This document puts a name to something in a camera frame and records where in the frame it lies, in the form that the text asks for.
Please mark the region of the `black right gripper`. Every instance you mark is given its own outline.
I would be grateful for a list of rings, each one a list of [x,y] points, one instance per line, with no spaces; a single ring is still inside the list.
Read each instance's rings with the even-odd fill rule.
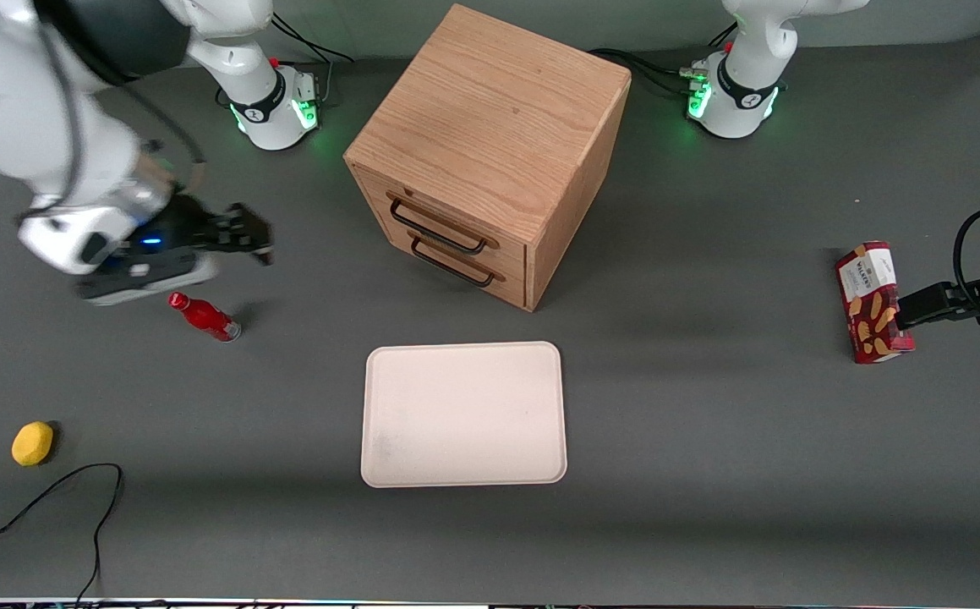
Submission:
[[[177,195],[126,238],[112,255],[112,270],[192,272],[211,251],[251,255],[272,266],[271,225],[242,203],[212,213],[196,198]]]

